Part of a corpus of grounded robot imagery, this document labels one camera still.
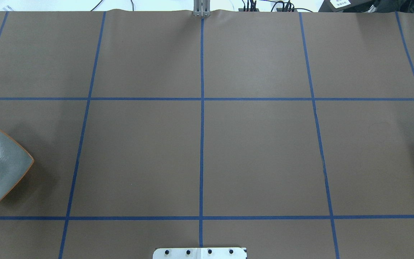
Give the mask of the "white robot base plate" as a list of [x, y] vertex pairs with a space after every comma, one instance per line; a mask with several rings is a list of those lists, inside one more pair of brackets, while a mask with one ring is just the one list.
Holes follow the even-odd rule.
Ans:
[[242, 247], [185, 247], [160, 248], [153, 252], [153, 259], [247, 259]]

